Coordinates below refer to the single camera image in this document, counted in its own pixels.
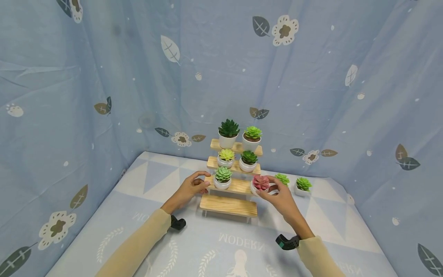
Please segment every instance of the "green succulent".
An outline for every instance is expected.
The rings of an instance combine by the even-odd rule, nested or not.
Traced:
[[[218,155],[220,156],[220,159],[225,160],[225,161],[230,161],[235,158],[234,151],[232,151],[231,149],[222,149],[218,153]]]
[[[221,123],[221,127],[218,128],[218,132],[220,135],[224,137],[235,137],[238,135],[240,129],[238,128],[238,124],[234,122],[234,120],[226,119],[225,122]]]
[[[232,172],[230,171],[230,169],[222,166],[217,169],[217,172],[215,173],[215,178],[220,183],[226,183],[231,178],[231,175],[232,175]]]
[[[257,127],[249,126],[248,128],[246,128],[245,136],[256,140],[261,137],[261,130]]]
[[[283,185],[285,185],[286,187],[288,186],[289,179],[288,179],[288,177],[285,174],[277,173],[274,177],[279,179],[283,183]]]
[[[310,191],[309,188],[312,187],[308,179],[300,177],[297,179],[297,187],[302,191]]]
[[[245,164],[254,164],[257,162],[258,158],[252,151],[244,151],[241,154],[241,159]]]

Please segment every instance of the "sleeve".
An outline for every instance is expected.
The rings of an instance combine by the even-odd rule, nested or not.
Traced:
[[[345,277],[329,255],[321,237],[301,240],[297,250],[300,259],[313,277]]]
[[[126,239],[112,254],[95,277],[132,277],[151,248],[171,226],[171,215],[162,209],[152,213],[148,220]]]

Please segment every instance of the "potted succulent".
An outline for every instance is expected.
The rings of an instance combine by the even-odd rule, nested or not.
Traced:
[[[257,191],[265,191],[269,190],[269,178],[266,176],[255,175],[251,181],[251,192],[258,196]]]
[[[245,172],[252,172],[257,166],[257,156],[252,151],[243,151],[239,161],[240,168]]]
[[[249,126],[243,133],[243,151],[254,152],[257,146],[260,145],[261,130],[254,126]]]
[[[295,194],[298,196],[309,196],[311,191],[309,190],[312,187],[311,183],[308,179],[300,177],[296,181],[297,187],[295,188]]]
[[[280,180],[283,185],[285,185],[286,187],[288,187],[289,185],[289,179],[285,174],[281,174],[281,173],[277,173],[274,177],[276,177],[278,180]]]
[[[231,168],[234,164],[235,154],[231,149],[222,149],[218,153],[217,163],[218,166],[224,166],[227,168]]]
[[[215,172],[214,185],[216,188],[225,190],[231,185],[232,172],[229,168],[221,166]]]
[[[231,149],[234,146],[235,139],[238,136],[238,124],[234,120],[226,119],[221,123],[221,127],[218,128],[218,144],[223,149]]]

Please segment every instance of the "blue fabric backdrop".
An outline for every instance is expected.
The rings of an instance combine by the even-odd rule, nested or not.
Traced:
[[[141,151],[204,160],[226,118],[263,130],[263,168],[341,183],[399,276],[441,276],[441,14],[3,0],[0,277],[44,276]]]

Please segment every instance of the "wooden shelf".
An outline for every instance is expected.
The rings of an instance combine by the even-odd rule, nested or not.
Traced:
[[[214,175],[212,175],[211,177],[205,177],[205,181],[208,181],[211,183],[211,185],[208,187],[208,189],[210,189],[210,190],[226,191],[226,192],[237,193],[237,194],[242,194],[242,195],[254,195],[251,192],[251,187],[250,187],[251,182],[250,181],[232,178],[231,185],[229,186],[229,188],[227,188],[225,190],[218,189],[214,186]]]
[[[211,140],[211,149],[221,151],[222,148],[218,144],[218,139]],[[231,150],[234,151],[235,153],[243,153],[243,144],[241,142],[236,142],[234,143],[234,147],[232,147]],[[261,145],[259,145],[257,149],[255,149],[254,154],[256,154],[259,157],[263,155],[263,149],[261,148]]]
[[[206,166],[210,169],[217,169],[218,168],[217,157],[209,156],[208,163],[206,164]],[[240,168],[238,160],[234,161],[234,164],[231,167],[231,171],[243,173],[243,174],[252,174],[252,175],[256,175],[256,174],[260,175],[260,173],[261,173],[260,164],[257,163],[257,166],[255,167],[255,169],[252,172],[246,172]]]
[[[257,217],[257,203],[235,198],[204,194],[200,208],[228,215]]]

